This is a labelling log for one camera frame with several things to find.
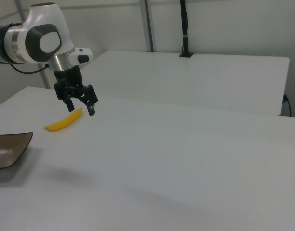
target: brown plate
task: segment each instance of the brown plate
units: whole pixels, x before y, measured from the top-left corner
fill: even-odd
[[[25,151],[33,132],[0,135],[0,168],[10,167]]]

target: table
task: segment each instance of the table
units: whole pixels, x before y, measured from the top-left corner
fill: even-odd
[[[0,105],[0,134],[34,132],[0,170],[1,229],[295,231],[295,118],[101,95],[95,109],[50,133],[68,115],[54,90]]]
[[[277,116],[289,59],[107,51],[82,69],[96,94]]]

